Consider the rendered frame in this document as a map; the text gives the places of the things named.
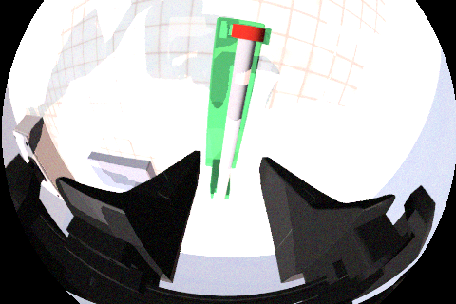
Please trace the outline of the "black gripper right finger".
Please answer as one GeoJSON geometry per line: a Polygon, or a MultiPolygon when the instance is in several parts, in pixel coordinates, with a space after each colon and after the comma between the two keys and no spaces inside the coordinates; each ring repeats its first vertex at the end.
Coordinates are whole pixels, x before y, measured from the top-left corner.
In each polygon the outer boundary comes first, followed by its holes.
{"type": "Polygon", "coordinates": [[[271,157],[262,157],[258,177],[281,284],[303,278],[352,229],[386,214],[396,198],[338,201],[271,157]]]}

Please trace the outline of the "grey pin with red head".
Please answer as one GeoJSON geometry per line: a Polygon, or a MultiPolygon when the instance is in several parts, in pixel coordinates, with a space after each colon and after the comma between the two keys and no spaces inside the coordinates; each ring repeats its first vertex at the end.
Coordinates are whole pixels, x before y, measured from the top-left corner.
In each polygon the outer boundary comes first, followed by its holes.
{"type": "Polygon", "coordinates": [[[247,88],[250,84],[250,72],[254,61],[256,42],[263,42],[265,31],[263,28],[241,26],[240,24],[233,24],[232,27],[231,37],[238,38],[238,45],[235,64],[233,65],[231,88],[229,88],[223,143],[221,144],[219,179],[216,202],[214,202],[217,209],[223,208],[225,195],[227,195],[229,172],[231,172],[233,155],[235,155],[244,100],[246,100],[247,88]]]}

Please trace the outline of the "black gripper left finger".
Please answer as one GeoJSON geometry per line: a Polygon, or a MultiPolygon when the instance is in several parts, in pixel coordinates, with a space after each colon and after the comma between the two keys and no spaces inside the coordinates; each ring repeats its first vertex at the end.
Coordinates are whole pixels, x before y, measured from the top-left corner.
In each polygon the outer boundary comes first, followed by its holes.
{"type": "Polygon", "coordinates": [[[138,254],[174,284],[183,236],[199,185],[201,151],[193,151],[155,178],[114,193],[76,180],[56,179],[57,190],[73,217],[133,244],[138,254]]]}

